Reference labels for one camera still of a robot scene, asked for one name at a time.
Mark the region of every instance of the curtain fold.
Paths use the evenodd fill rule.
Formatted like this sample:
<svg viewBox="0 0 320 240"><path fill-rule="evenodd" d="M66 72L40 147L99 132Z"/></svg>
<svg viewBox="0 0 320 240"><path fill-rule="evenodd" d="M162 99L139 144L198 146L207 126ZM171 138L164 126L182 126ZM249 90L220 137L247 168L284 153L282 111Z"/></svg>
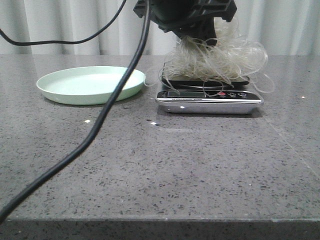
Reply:
<svg viewBox="0 0 320 240"><path fill-rule="evenodd" d="M0 39L0 54L132 55L143 20L127 0L118 19L101 35L78 45L18 47ZM77 41L94 34L114 16L122 0L1 0L0 28L16 41ZM319 0L235 0L239 32L261 42L269 55L320 54ZM165 55L176 36L154 23L144 54Z"/></svg>

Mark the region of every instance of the tangled white noodles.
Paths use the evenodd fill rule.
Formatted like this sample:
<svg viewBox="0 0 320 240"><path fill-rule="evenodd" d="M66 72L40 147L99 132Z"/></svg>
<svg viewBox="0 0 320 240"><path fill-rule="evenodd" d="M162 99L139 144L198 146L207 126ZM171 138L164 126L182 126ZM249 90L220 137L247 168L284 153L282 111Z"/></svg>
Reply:
<svg viewBox="0 0 320 240"><path fill-rule="evenodd" d="M247 81L248 76L266 66L268 54L265 48L259 42L242 39L235 20L225 22L215 18L214 26L216 46L186 36L166 56L162 77L168 83L175 77L185 76L231 85L233 81Z"/></svg>

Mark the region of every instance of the digital scale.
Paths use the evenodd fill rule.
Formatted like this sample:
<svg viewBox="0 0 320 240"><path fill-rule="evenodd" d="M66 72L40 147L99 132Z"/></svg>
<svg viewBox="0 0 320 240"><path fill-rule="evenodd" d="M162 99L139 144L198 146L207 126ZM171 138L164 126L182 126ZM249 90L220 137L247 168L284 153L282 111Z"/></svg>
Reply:
<svg viewBox="0 0 320 240"><path fill-rule="evenodd" d="M250 114L264 99L247 90L163 90L156 102L168 113L179 114Z"/></svg>

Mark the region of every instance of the kitchen scale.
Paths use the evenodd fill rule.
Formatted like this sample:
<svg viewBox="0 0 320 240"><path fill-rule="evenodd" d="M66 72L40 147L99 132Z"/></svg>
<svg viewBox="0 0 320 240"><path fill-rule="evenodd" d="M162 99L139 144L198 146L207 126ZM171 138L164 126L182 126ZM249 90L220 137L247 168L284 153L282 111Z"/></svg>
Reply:
<svg viewBox="0 0 320 240"><path fill-rule="evenodd" d="M233 88L229 85L222 88L221 83L213 81L203 86L203 81L176 79L170 81L176 90L166 87L166 80L162 82L163 89L155 100L168 113L244 115L264 103L259 94L244 88L249 79L232 82Z"/></svg>

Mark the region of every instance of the scale button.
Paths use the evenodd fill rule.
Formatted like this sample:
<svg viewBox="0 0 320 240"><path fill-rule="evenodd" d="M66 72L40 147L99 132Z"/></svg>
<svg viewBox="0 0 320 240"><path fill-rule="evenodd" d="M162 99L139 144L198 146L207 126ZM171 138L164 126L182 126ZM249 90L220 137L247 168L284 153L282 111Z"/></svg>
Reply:
<svg viewBox="0 0 320 240"><path fill-rule="evenodd" d="M228 92L228 95L231 97L235 97L237 94L235 94L234 92Z"/></svg>
<svg viewBox="0 0 320 240"><path fill-rule="evenodd" d="M247 94L246 94L245 92L239 92L238 95L239 95L240 97L246 97L246 96L247 96Z"/></svg>

